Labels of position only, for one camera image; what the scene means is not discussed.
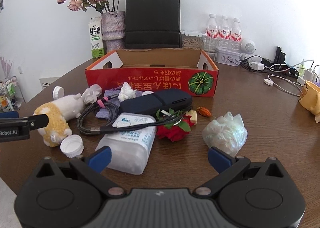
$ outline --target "purple cloth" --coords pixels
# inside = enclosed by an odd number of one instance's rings
[[[119,94],[120,93],[120,89],[121,89],[121,87],[118,87],[116,89],[106,90],[104,92],[104,96],[108,97],[108,96],[112,96],[114,94]],[[142,93],[143,93],[143,91],[137,90],[136,91],[136,97],[141,96]],[[119,101],[118,97],[109,100],[109,102],[112,102],[118,108],[120,107],[120,101]],[[110,116],[109,115],[109,111],[107,109],[104,109],[104,108],[101,108],[96,114],[96,118],[100,118],[100,119],[108,119],[109,116]]]

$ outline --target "water bottle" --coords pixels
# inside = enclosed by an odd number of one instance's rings
[[[229,50],[233,52],[239,52],[241,46],[241,34],[240,19],[233,19],[233,27],[231,30],[231,39],[229,42]]]
[[[221,25],[219,26],[219,49],[228,49],[231,28],[228,24],[228,17],[221,16]]]
[[[204,50],[208,52],[211,59],[215,59],[218,45],[219,25],[215,14],[209,14],[209,20],[206,24],[206,41]]]

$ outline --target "white lid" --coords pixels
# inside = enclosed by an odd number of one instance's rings
[[[54,100],[60,99],[64,96],[64,89],[60,86],[56,86],[53,90],[52,97]]]
[[[205,33],[197,32],[197,31],[181,31],[181,33],[186,36],[195,36],[195,37],[201,37],[203,35],[206,35]]]
[[[152,93],[153,93],[153,91],[147,90],[147,91],[142,92],[142,96],[152,94]]]
[[[60,150],[67,157],[72,158],[83,152],[82,138],[79,135],[66,137],[60,145]]]

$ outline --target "screw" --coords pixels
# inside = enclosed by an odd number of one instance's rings
[[[118,196],[122,195],[124,193],[124,190],[121,187],[111,187],[109,188],[108,193],[113,196]]]
[[[211,193],[211,189],[209,187],[198,187],[196,189],[196,194],[198,195],[209,195]]]

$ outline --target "flower vase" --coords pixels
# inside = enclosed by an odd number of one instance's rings
[[[102,39],[107,42],[107,52],[124,48],[125,12],[101,15]]]

